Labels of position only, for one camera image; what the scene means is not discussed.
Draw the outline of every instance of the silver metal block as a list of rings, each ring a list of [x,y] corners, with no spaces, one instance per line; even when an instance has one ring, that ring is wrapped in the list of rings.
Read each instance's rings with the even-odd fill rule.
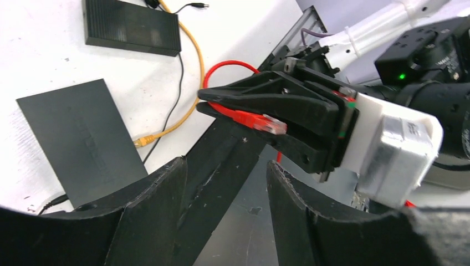
[[[384,116],[361,168],[356,191],[392,208],[403,206],[435,156],[426,127]]]

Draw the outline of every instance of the black box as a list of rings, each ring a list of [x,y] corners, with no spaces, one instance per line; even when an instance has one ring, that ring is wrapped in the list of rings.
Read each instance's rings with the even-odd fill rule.
[[[85,43],[175,57],[178,15],[118,0],[83,0]]]

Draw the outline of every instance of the power adapter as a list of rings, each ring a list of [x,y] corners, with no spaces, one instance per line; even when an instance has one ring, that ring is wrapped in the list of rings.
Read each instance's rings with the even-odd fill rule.
[[[176,14],[118,0],[83,0],[83,14],[87,45],[172,57],[181,52]]]

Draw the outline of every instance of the yellow cable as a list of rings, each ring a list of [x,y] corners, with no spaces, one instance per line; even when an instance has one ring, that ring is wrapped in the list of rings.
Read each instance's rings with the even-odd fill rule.
[[[160,2],[160,5],[162,5],[162,7],[165,11],[171,13],[170,9],[168,9],[168,6],[164,3],[164,1],[159,0],[159,2]],[[189,39],[191,40],[194,47],[196,48],[197,57],[199,57],[199,66],[200,66],[200,69],[201,69],[201,81],[200,81],[200,84],[199,84],[199,89],[202,89],[202,83],[204,82],[204,75],[206,74],[206,72],[204,70],[204,59],[202,58],[201,48],[199,48],[199,45],[197,44],[197,41],[195,40],[195,38],[191,34],[191,32],[181,22],[179,22],[179,25],[180,25],[180,28],[189,37]],[[171,131],[173,131],[173,130],[177,129],[178,127],[180,127],[188,119],[188,117],[190,117],[190,115],[192,114],[192,112],[196,108],[197,103],[199,103],[199,98],[198,97],[196,97],[196,99],[194,100],[194,103],[192,104],[189,111],[176,124],[174,124],[169,129],[167,129],[167,130],[165,130],[161,133],[154,134],[154,135],[149,135],[149,136],[145,136],[145,137],[141,137],[141,138],[137,139],[136,141],[134,141],[135,147],[137,147],[137,148],[138,147],[143,147],[143,146],[145,146],[149,143],[154,142],[159,137],[163,137],[166,134],[170,133]]]

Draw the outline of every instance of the gray floor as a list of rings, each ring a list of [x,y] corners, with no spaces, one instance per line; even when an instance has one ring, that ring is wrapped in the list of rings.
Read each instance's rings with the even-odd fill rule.
[[[266,164],[276,156],[267,146],[232,205],[222,218],[194,266],[278,265],[266,185]],[[344,204],[356,186],[352,172],[337,170],[326,183],[318,184],[286,158],[282,165],[296,178]]]

